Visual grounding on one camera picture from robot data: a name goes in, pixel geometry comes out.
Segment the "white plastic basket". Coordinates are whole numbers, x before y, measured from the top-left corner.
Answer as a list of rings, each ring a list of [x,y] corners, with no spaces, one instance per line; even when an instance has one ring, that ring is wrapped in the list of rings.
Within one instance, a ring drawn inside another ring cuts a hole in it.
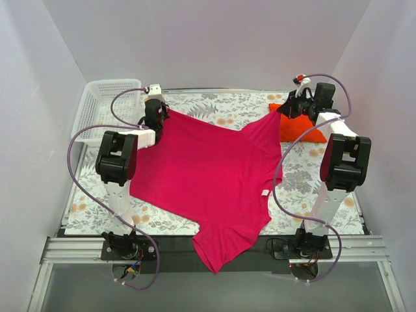
[[[101,144],[105,131],[113,131],[113,125],[125,122],[137,124],[144,113],[141,100],[142,87],[138,79],[107,79],[88,83],[83,91],[71,134],[91,125],[75,140],[88,146]]]

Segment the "magenta t-shirt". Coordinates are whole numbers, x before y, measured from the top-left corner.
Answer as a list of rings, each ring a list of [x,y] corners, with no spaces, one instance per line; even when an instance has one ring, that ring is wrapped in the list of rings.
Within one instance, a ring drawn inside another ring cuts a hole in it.
[[[268,197],[280,183],[280,113],[241,130],[171,111],[161,141],[137,152],[130,195],[198,224],[193,247],[218,273],[251,248],[270,222]]]

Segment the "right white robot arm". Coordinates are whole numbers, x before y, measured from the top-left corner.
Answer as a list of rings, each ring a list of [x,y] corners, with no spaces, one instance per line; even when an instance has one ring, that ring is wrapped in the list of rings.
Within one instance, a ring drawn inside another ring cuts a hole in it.
[[[345,124],[345,117],[333,108],[335,85],[317,83],[311,90],[310,82],[304,75],[295,77],[296,90],[278,108],[278,112],[290,119],[308,117],[327,140],[317,200],[311,215],[303,219],[287,247],[305,259],[330,250],[329,226],[342,201],[364,183],[372,144],[370,138],[353,132]]]

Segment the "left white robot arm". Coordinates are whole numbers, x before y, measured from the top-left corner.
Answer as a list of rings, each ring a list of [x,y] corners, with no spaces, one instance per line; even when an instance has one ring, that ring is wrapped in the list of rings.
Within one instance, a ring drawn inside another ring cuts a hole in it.
[[[106,131],[101,141],[96,172],[104,184],[110,216],[114,219],[102,236],[110,250],[125,260],[134,259],[138,253],[129,194],[130,182],[137,167],[137,151],[159,143],[167,118],[168,106],[165,102],[149,99],[145,102],[145,113],[139,120],[139,129]]]

